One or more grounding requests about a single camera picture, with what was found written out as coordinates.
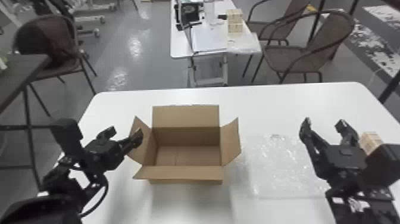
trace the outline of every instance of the black table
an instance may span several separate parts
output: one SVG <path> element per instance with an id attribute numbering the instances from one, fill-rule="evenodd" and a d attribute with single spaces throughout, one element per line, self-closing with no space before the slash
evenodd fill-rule
<path id="1" fill-rule="evenodd" d="M 27 86 L 34 81 L 36 75 L 50 63 L 47 55 L 10 55 L 8 68 L 0 73 L 0 113 L 22 92 L 25 107 L 25 125 L 0 125 L 0 131 L 26 130 L 29 145 L 30 164 L 25 166 L 0 166 L 5 169 L 32 169 L 37 187 L 40 178 L 36 169 L 35 151 L 33 148 L 33 128 L 48 128 L 48 126 L 33 126 L 30 121 Z"/>

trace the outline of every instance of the wooden block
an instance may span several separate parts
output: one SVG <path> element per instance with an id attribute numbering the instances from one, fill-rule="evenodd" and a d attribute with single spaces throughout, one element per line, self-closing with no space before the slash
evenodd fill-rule
<path id="1" fill-rule="evenodd" d="M 228 33 L 242 33 L 243 23 L 228 23 Z"/>
<path id="2" fill-rule="evenodd" d="M 383 141 L 376 132 L 364 132 L 359 140 L 360 147 L 367 155 L 375 151 Z"/>
<path id="3" fill-rule="evenodd" d="M 241 23 L 243 20 L 243 11 L 238 8 L 234 10 L 226 10 L 228 23 Z"/>

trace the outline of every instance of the chair backrest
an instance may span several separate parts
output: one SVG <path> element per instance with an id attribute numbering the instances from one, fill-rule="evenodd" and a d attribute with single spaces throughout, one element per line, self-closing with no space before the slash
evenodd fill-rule
<path id="1" fill-rule="evenodd" d="M 317 51 L 324 46 L 330 47 L 311 55 L 315 66 L 322 67 L 336 52 L 340 44 L 351 34 L 355 26 L 354 19 L 344 11 L 331 11 L 318 32 L 306 47 L 307 51 Z"/>
<path id="2" fill-rule="evenodd" d="M 283 19 L 282 22 L 288 21 L 291 18 L 295 18 L 303 14 L 304 10 L 306 9 L 309 3 L 310 0 L 292 0 L 285 11 L 285 14 L 282 17 L 282 18 L 285 17 L 287 18 Z M 296 23 L 297 21 L 294 21 L 293 23 L 289 23 L 285 26 L 282 26 L 281 28 L 279 28 L 279 33 L 281 33 L 282 36 L 289 36 L 292 29 L 295 27 Z"/>
<path id="3" fill-rule="evenodd" d="M 52 59 L 48 67 L 58 67 L 79 55 L 74 23 L 61 15 L 34 18 L 17 30 L 12 50 L 20 54 L 48 54 Z"/>

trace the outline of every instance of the box flap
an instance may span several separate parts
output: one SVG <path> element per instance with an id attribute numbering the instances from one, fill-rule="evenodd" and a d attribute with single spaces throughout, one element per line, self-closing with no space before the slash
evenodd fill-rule
<path id="1" fill-rule="evenodd" d="M 217 105 L 183 105 L 153 107 L 153 128 L 219 127 Z"/>
<path id="2" fill-rule="evenodd" d="M 239 119 L 221 127 L 221 164 L 230 163 L 241 152 L 239 139 Z"/>
<path id="3" fill-rule="evenodd" d="M 138 117 L 135 117 L 133 121 L 129 136 L 131 136 L 138 128 L 141 128 L 143 132 L 142 144 L 137 149 L 131 150 L 131 152 L 128 153 L 128 156 L 140 164 L 146 164 L 146 150 L 150 140 L 150 143 L 153 145 L 152 142 L 154 142 L 154 138 L 151 138 L 151 129 Z"/>
<path id="4" fill-rule="evenodd" d="M 222 181 L 224 172 L 221 166 L 143 166 L 133 178 Z"/>

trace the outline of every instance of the box stack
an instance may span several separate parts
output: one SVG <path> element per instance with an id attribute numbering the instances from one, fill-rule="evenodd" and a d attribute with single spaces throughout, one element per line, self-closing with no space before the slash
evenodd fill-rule
<path id="1" fill-rule="evenodd" d="M 228 33 L 243 32 L 243 11 L 241 9 L 226 10 Z"/>

